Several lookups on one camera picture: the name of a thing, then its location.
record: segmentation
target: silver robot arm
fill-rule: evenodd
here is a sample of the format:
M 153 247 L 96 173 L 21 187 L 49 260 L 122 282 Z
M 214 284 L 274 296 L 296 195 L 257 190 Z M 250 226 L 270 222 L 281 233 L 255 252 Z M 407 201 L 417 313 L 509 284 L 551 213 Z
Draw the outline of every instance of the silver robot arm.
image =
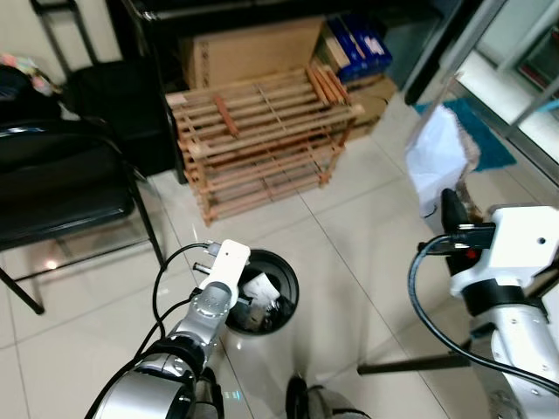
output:
M 223 242 L 186 317 L 114 383 L 94 419 L 194 417 L 197 380 L 237 302 L 238 280 L 249 256 L 248 247 Z

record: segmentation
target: black cable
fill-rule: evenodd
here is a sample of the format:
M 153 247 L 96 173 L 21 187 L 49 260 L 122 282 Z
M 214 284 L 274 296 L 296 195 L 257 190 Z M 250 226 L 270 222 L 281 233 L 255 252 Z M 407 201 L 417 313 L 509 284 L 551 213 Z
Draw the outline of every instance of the black cable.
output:
M 163 339 L 166 335 L 165 325 L 163 324 L 162 318 L 159 315 L 159 311 L 157 310 L 157 289 L 159 288 L 159 283 L 161 282 L 161 276 L 167 270 L 167 267 L 169 266 L 169 264 L 171 263 L 171 261 L 174 258 L 176 258 L 181 253 L 183 253 L 183 252 L 185 252 L 189 249 L 195 249 L 196 247 L 202 247 L 202 248 L 207 249 L 208 244 L 206 244 L 206 243 L 193 243 L 193 244 L 189 244 L 187 246 L 181 247 L 178 251 L 176 251 L 171 256 L 169 256 L 167 258 L 167 260 L 165 260 L 165 262 L 161 265 L 161 268 L 159 268 L 159 272 L 157 272 L 157 276 L 155 277 L 154 289 L 153 289 L 152 294 L 151 294 L 151 309 L 154 313 L 155 322 L 157 323 L 157 326 L 159 327 L 159 332 L 160 332 L 160 335 L 161 335 L 161 339 Z
M 154 289 L 152 291 L 152 296 L 151 296 L 151 307 L 152 310 L 154 312 L 154 317 L 155 317 L 155 324 L 151 327 L 151 329 L 148 332 L 148 335 L 146 336 L 146 338 L 143 340 L 143 342 L 141 343 L 140 347 L 138 348 L 138 351 L 136 352 L 134 358 L 127 362 L 126 365 L 124 365 L 121 369 L 119 369 L 112 377 L 109 381 L 107 381 L 107 384 L 105 384 L 105 386 L 103 387 L 103 389 L 99 392 L 99 394 L 97 395 L 97 397 L 95 398 L 95 400 L 93 401 L 91 407 L 89 408 L 89 410 L 86 413 L 85 419 L 93 419 L 95 414 L 97 413 L 97 409 L 99 408 L 100 403 L 103 401 L 103 398 L 105 397 L 105 395 L 107 394 L 108 390 L 129 370 L 131 370 L 138 362 L 140 362 L 143 358 L 144 358 L 144 352 L 143 349 L 144 347 L 148 344 L 149 340 L 151 339 L 151 337 L 153 336 L 155 330 L 157 330 L 157 328 L 159 327 L 160 331 L 161 331 L 161 337 L 164 338 L 166 333 L 165 333 L 165 325 L 163 324 L 163 321 L 172 313 L 174 312 L 177 308 L 184 306 L 186 304 L 188 304 L 195 295 L 197 295 L 198 293 L 200 293 L 199 289 L 196 288 L 191 295 L 187 298 L 184 299 L 183 301 L 180 301 L 178 303 L 176 303 L 175 305 L 173 305 L 169 310 L 167 310 L 163 316 L 159 315 L 159 311 L 157 310 L 157 289 L 159 288 L 159 283 L 161 282 L 161 277 L 163 275 L 163 273 L 167 270 L 167 267 L 169 266 L 169 264 L 171 263 L 171 261 L 176 258 L 178 255 L 180 255 L 181 253 L 189 250 L 189 249 L 194 249 L 196 247 L 202 247 L 202 248 L 207 248 L 208 244 L 205 243 L 194 243 L 194 244 L 189 244 L 187 246 L 184 246 L 182 248 L 180 248 L 178 251 L 176 251 L 175 253 L 173 253 L 171 256 L 169 256 L 167 258 L 167 260 L 165 260 L 165 262 L 163 263 L 163 265 L 161 266 L 161 268 L 159 269 L 159 272 L 157 272 L 157 277 L 155 277 L 155 282 L 154 282 Z
M 423 323 L 427 326 L 429 331 L 433 333 L 437 339 L 443 342 L 447 347 L 449 347 L 455 353 L 460 354 L 465 358 L 467 358 L 468 360 L 472 362 L 476 362 L 483 367 L 491 368 L 506 374 L 512 374 L 524 380 L 531 381 L 534 384 L 537 384 L 538 386 L 545 388 L 552 395 L 559 397 L 558 383 L 548 380 L 547 378 L 541 377 L 540 375 L 532 374 L 524 369 L 512 367 L 510 365 L 503 364 L 501 362 L 489 360 L 488 358 L 484 358 L 482 356 L 478 356 L 472 352 L 469 352 L 464 348 L 460 347 L 460 345 L 458 345 L 456 342 L 448 338 L 448 336 L 446 336 L 443 332 L 441 332 L 432 323 L 431 319 L 429 319 L 429 316 L 427 315 L 427 313 L 424 311 L 423 307 L 419 303 L 419 299 L 417 295 L 416 275 L 418 273 L 418 267 L 421 265 L 421 261 L 425 258 L 425 256 L 427 255 L 427 253 L 431 248 L 433 248 L 435 245 L 439 243 L 451 241 L 451 239 L 452 238 L 450 236 L 434 237 L 431 241 L 429 241 L 424 246 L 424 248 L 421 251 L 418 252 L 418 254 L 414 257 L 413 262 L 411 263 L 410 271 L 408 273 L 408 293 L 410 294 L 411 305 L 413 306 L 413 309 L 415 310 L 418 317 L 421 319 L 421 321 L 423 321 Z
M 167 310 L 163 316 L 161 316 L 161 320 L 165 320 L 167 319 L 168 316 L 170 316 L 170 314 L 172 312 L 174 312 L 177 308 L 180 308 L 186 304 L 189 304 L 189 302 L 191 302 L 191 300 L 198 295 L 202 290 L 200 290 L 199 288 L 196 288 L 191 295 L 187 298 L 184 299 L 183 301 L 180 301 L 178 303 L 176 303 L 175 305 L 173 305 L 169 310 Z M 157 330 L 157 327 L 159 327 L 159 325 L 157 323 L 155 323 L 151 329 L 149 329 L 148 335 L 145 337 L 145 339 L 143 340 L 143 342 L 141 343 L 140 347 L 138 348 L 138 350 L 136 351 L 136 355 L 135 358 L 137 358 L 138 356 L 140 356 L 140 354 L 143 352 L 143 350 L 146 348 L 146 345 L 148 344 L 149 340 L 151 339 L 151 337 L 153 336 L 153 334 L 155 333 L 155 330 Z

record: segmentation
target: black bag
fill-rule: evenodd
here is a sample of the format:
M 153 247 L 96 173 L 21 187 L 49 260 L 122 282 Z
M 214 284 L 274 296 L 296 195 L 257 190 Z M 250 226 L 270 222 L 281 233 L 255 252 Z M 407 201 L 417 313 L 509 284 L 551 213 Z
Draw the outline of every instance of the black bag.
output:
M 31 0 L 42 20 L 66 75 L 62 102 L 82 118 L 100 118 L 115 132 L 115 142 L 127 160 L 144 175 L 154 175 L 175 166 L 178 146 L 168 121 L 167 104 L 150 64 L 143 59 L 101 63 L 87 34 L 76 0 Z M 70 12 L 78 27 L 92 65 L 72 72 L 56 38 L 51 13 Z
M 0 65 L 0 124 L 57 119 L 60 112 L 56 97 L 36 91 L 29 77 L 17 68 Z

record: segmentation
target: tile floor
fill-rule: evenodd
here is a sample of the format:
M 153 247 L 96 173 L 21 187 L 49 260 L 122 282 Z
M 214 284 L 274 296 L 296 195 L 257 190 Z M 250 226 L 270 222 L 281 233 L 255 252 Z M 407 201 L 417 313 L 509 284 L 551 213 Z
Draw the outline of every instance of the tile floor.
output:
M 418 324 L 405 290 L 417 242 L 431 236 L 404 173 L 404 143 L 418 117 L 396 96 L 365 139 L 353 141 L 325 189 L 220 221 L 206 228 L 188 187 L 171 173 L 142 189 L 167 254 L 180 244 L 232 238 L 285 258 L 300 281 L 300 306 L 265 338 L 223 334 L 211 365 L 225 394 L 227 419 L 284 416 L 289 377 L 297 372 L 346 395 L 375 418 L 485 418 L 486 402 L 468 369 L 360 377 L 358 361 L 393 361 L 444 349 Z M 474 174 L 481 207 L 493 203 L 559 203 L 529 163 Z M 0 254 L 14 275 L 141 234 L 138 219 L 118 228 Z M 165 309 L 201 279 L 178 258 L 159 293 Z M 151 284 L 157 271 L 148 245 L 44 275 L 47 312 L 35 316 L 0 287 L 0 409 L 10 419 L 83 417 L 106 380 L 135 352 L 152 325 Z M 428 260 L 420 297 L 456 339 L 466 336 L 462 305 L 449 298 L 440 260 Z M 169 323 L 176 322 L 177 313 Z

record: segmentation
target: white floor tile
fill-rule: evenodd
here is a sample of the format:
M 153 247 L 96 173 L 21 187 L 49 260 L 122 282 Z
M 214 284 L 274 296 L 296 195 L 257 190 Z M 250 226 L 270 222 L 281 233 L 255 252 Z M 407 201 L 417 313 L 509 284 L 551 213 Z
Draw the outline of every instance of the white floor tile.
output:
M 317 219 L 392 332 L 415 321 L 407 273 L 418 243 L 429 240 L 432 232 L 419 216 L 408 182 L 375 189 Z M 441 259 L 427 259 L 418 280 L 427 307 L 448 296 L 448 271 Z
M 225 340 L 254 417 L 267 418 L 283 410 L 292 374 L 326 379 L 391 334 L 313 218 L 250 245 L 282 256 L 300 284 L 295 315 L 278 332 Z
M 162 283 L 160 312 L 194 288 L 188 272 Z M 22 371 L 31 419 L 83 417 L 107 380 L 135 353 L 154 321 L 151 290 L 105 306 L 19 344 Z M 186 308 L 166 321 L 171 328 Z M 224 392 L 239 391 L 239 385 L 221 347 L 210 365 Z M 225 415 L 232 419 L 251 417 L 244 398 L 225 399 Z
M 171 172 L 156 176 L 154 184 L 182 245 L 226 238 L 247 243 L 310 215 L 305 203 L 292 196 L 206 227 L 190 187 L 180 185 Z
M 389 158 L 407 174 L 404 159 L 405 146 L 410 139 L 411 131 L 419 122 L 416 110 L 404 103 L 402 94 L 392 96 L 386 112 L 376 124 L 372 138 Z
M 347 145 L 328 185 L 310 189 L 301 196 L 316 214 L 400 177 L 398 168 L 367 136 Z
M 159 242 L 163 249 L 167 250 L 167 254 L 178 249 L 179 244 L 164 213 L 161 211 L 152 213 L 150 217 Z M 64 243 L 72 253 L 82 255 L 118 246 L 121 240 L 128 242 L 130 236 L 134 236 L 134 234 L 129 235 L 130 231 L 145 236 L 143 226 L 137 219 L 134 228 L 131 229 L 128 225 L 124 227 L 116 230 L 108 227 L 89 230 L 84 236 L 65 240 Z M 33 270 L 37 270 L 41 267 L 39 264 L 41 260 L 47 258 L 65 260 L 61 246 L 55 241 L 7 251 L 5 257 L 8 273 L 14 278 L 28 272 L 30 266 Z M 185 258 L 179 257 L 169 267 L 169 273 L 187 269 Z M 44 300 L 45 314 L 37 316 L 20 299 L 10 293 L 17 339 L 21 340 L 44 331 L 149 286 L 153 283 L 158 270 L 159 264 L 155 253 L 151 244 L 147 242 L 41 275 L 37 278 L 37 283 Z M 32 293 L 33 282 L 24 281 L 20 285 L 27 292 Z
M 462 301 L 448 299 L 431 313 L 431 318 L 456 342 L 467 339 L 470 317 Z M 399 333 L 397 339 L 410 357 L 448 351 L 419 321 Z M 452 419 L 489 418 L 486 394 L 470 367 L 422 372 L 421 375 Z
M 466 178 L 466 185 L 482 211 L 503 203 L 536 203 L 505 169 L 472 172 Z
M 16 347 L 0 349 L 0 409 L 2 417 L 28 419 Z
M 396 340 L 390 339 L 370 354 L 366 361 L 383 363 L 405 359 L 406 355 L 402 348 Z M 360 376 L 356 368 L 357 365 L 352 365 L 323 385 L 329 390 L 340 393 L 356 409 L 375 419 L 410 417 L 446 419 L 444 410 L 418 373 Z

